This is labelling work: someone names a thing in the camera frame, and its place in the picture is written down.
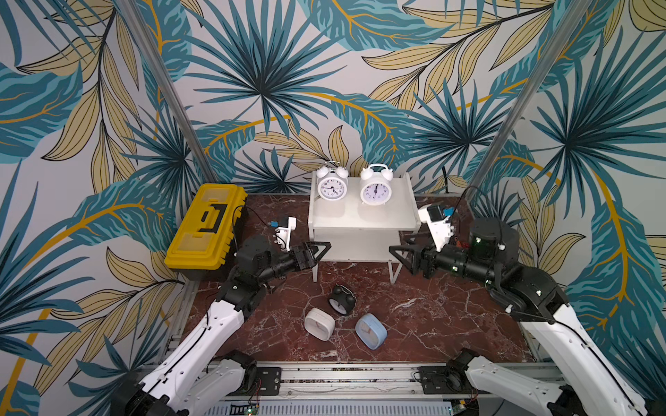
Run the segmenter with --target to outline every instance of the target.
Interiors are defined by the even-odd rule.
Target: mounting plate
[[[474,387],[464,375],[461,377],[462,379],[459,379],[460,390],[453,389],[452,386],[456,384],[456,381],[449,377],[450,375],[455,377],[457,372],[448,369],[446,366],[419,367],[418,372],[421,377],[423,394],[472,394],[475,392]]]

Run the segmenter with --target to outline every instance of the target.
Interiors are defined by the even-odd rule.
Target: black alarm clock
[[[356,305],[356,296],[348,288],[336,284],[333,293],[328,297],[328,303],[340,315],[347,316],[352,313],[352,309]]]

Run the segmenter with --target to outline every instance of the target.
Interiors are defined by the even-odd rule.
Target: white shelf
[[[384,205],[372,206],[361,201],[361,178],[349,178],[347,195],[339,201],[318,198],[316,176],[310,190],[310,227],[352,228],[357,230],[418,230],[416,200],[408,174],[391,181],[391,199]]]
[[[389,246],[400,245],[400,235],[393,230],[352,232],[351,230],[315,230],[314,241],[328,241],[331,249],[323,262],[397,262]]]
[[[418,232],[416,199],[409,174],[391,181],[391,199],[384,205],[371,206],[361,201],[360,178],[349,178],[347,195],[339,201],[327,201],[317,193],[316,173],[312,173],[308,231],[311,241],[328,241],[331,249],[323,262],[388,263],[391,283],[396,281],[397,262],[388,252],[389,246],[400,245],[399,231]],[[317,281],[318,266],[312,270]]]

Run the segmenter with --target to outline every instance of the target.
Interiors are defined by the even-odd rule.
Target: metal frame pole
[[[169,106],[171,114],[176,118],[176,122],[180,127],[180,131],[182,131],[185,142],[190,146],[192,155],[204,176],[202,179],[207,183],[216,183],[216,176],[210,167],[210,163],[208,163],[208,158],[204,154],[201,143],[196,137],[196,132],[192,127],[190,118],[187,117],[185,107],[182,105],[178,94],[176,94],[176,89],[168,74],[167,67],[162,60],[157,45],[153,42],[152,35],[148,31],[148,25],[143,19],[135,0],[118,0],[117,5],[121,15],[127,23],[129,32],[139,46],[141,55],[146,60],[148,67],[153,73],[157,86],[165,98],[166,105]]]
[[[509,110],[509,114],[501,124],[492,143],[488,146],[488,151],[484,155],[476,172],[474,172],[474,176],[469,185],[470,189],[466,193],[467,201],[471,201],[476,194],[476,188],[471,187],[481,186],[481,183],[493,166],[495,159],[498,157],[504,144],[509,139],[509,135],[515,128],[515,124],[518,122],[523,111],[529,104],[529,101],[534,97],[537,89],[541,86],[546,75],[548,75],[548,72],[550,72],[550,69],[555,64],[557,58],[564,49],[564,46],[566,46],[569,38],[573,35],[573,31],[578,26],[578,23],[583,17],[585,17],[585,12],[587,12],[587,9],[591,4],[592,0],[571,1],[571,4],[562,17],[562,21],[555,28],[552,39],[546,44],[541,59],[537,62],[537,65],[535,65],[523,89],[518,93],[518,97],[515,99],[515,103],[511,107],[511,110]]]

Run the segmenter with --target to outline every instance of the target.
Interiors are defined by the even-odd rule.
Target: toolbox lid
[[[233,224],[242,214],[247,193],[237,185],[204,184],[166,251],[165,264],[172,269],[216,270],[234,238]]]

